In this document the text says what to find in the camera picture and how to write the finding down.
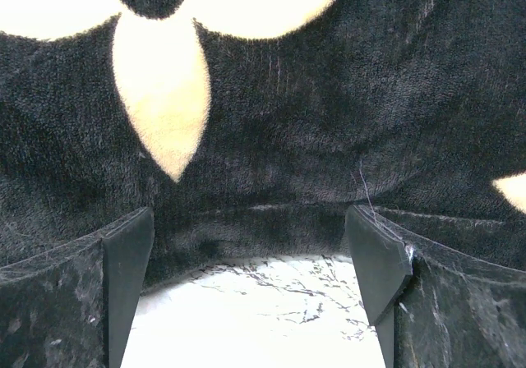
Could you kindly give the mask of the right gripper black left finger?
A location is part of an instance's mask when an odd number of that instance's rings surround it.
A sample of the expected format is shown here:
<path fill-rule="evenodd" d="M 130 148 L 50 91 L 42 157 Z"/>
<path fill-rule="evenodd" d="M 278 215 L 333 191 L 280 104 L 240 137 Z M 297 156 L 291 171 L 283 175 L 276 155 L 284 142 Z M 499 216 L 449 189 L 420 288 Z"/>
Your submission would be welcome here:
<path fill-rule="evenodd" d="M 140 208 L 1 269 L 3 367 L 119 367 L 155 230 Z"/>

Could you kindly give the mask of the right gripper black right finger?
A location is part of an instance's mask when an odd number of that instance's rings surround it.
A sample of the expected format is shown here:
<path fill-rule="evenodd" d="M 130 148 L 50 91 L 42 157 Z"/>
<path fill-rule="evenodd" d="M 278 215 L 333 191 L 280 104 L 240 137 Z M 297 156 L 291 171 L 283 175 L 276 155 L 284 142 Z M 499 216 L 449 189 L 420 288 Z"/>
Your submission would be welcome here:
<path fill-rule="evenodd" d="M 356 205 L 345 235 L 386 366 L 524 366 L 524 222 Z"/>

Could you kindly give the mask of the black pillowcase with cream flowers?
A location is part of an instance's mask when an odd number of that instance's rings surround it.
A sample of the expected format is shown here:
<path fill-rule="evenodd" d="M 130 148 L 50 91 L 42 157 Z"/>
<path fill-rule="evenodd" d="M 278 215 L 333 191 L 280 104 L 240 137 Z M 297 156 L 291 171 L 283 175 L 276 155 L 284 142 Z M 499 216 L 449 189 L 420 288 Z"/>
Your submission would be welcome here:
<path fill-rule="evenodd" d="M 344 249 L 525 266 L 525 0 L 1 0 L 1 262 L 150 207 L 153 286 Z"/>

